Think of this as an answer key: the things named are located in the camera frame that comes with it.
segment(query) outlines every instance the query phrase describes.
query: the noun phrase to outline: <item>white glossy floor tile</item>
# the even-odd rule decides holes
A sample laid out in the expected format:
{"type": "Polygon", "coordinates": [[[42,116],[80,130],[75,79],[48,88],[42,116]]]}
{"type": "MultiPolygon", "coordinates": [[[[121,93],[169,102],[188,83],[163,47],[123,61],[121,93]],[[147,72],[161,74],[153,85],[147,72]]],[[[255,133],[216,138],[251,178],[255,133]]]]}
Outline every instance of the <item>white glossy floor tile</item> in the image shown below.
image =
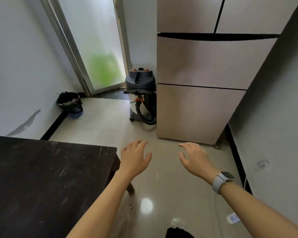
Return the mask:
{"type": "MultiPolygon", "coordinates": [[[[243,224],[226,222],[232,210],[223,198],[182,166],[179,141],[157,139],[155,126],[130,122],[129,107],[128,100],[85,98],[84,114],[78,119],[66,118],[50,138],[117,147],[119,158],[126,144],[134,140],[148,141],[145,152],[153,152],[151,163],[132,181],[135,196],[125,193],[112,237],[164,237],[176,217],[196,238],[250,237],[243,224]]],[[[216,167],[232,173],[237,177],[235,182],[241,185],[228,144],[223,144],[221,150],[207,145],[203,148],[216,167]]]]}

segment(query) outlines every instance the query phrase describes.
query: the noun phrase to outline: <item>person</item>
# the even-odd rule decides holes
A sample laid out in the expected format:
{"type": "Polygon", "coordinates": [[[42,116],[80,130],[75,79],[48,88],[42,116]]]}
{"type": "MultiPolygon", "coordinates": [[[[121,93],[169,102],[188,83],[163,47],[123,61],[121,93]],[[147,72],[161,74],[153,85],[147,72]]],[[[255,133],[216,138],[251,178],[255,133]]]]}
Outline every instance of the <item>person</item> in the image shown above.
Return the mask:
{"type": "MultiPolygon", "coordinates": [[[[143,172],[151,161],[152,153],[148,153],[144,159],[146,145],[146,141],[138,140],[122,149],[119,170],[97,200],[77,222],[67,238],[109,237],[119,204],[128,184],[134,177],[143,172]]],[[[187,152],[187,157],[183,152],[179,152],[180,161],[184,168],[212,185],[220,170],[210,163],[206,151],[195,143],[182,143],[179,146],[187,152]]],[[[234,182],[226,182],[221,185],[219,193],[253,237],[298,238],[297,225],[234,182]]]]}

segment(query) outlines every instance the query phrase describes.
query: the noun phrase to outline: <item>dark wooden table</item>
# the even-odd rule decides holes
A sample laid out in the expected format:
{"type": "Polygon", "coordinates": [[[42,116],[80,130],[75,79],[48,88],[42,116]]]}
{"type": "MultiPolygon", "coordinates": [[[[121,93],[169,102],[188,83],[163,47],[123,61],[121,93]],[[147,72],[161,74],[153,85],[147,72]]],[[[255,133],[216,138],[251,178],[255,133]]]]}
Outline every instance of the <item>dark wooden table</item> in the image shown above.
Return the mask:
{"type": "Polygon", "coordinates": [[[0,137],[0,238],[65,237],[118,170],[116,151],[0,137]]]}

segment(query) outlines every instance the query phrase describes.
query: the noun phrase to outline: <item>forearm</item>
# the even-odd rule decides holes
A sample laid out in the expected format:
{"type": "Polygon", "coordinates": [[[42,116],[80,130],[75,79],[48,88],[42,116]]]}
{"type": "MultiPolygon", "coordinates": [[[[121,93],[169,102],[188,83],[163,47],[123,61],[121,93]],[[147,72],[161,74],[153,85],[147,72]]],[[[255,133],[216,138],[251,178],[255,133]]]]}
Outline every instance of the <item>forearm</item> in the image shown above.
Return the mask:
{"type": "Polygon", "coordinates": [[[123,176],[117,171],[111,182],[77,222],[67,238],[108,237],[122,197],[130,182],[129,177],[123,176]]]}
{"type": "Polygon", "coordinates": [[[298,226],[237,184],[226,182],[221,186],[220,194],[254,238],[298,238],[298,226]]]}

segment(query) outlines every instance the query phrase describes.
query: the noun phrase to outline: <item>frosted glass panel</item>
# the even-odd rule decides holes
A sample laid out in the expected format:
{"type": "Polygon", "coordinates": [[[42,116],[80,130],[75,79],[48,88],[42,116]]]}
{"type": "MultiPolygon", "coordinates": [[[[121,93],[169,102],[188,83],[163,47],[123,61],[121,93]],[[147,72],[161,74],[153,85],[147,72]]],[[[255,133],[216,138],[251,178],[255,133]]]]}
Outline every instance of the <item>frosted glass panel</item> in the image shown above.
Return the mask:
{"type": "Polygon", "coordinates": [[[59,0],[95,90],[125,80],[113,0],[59,0]]]}

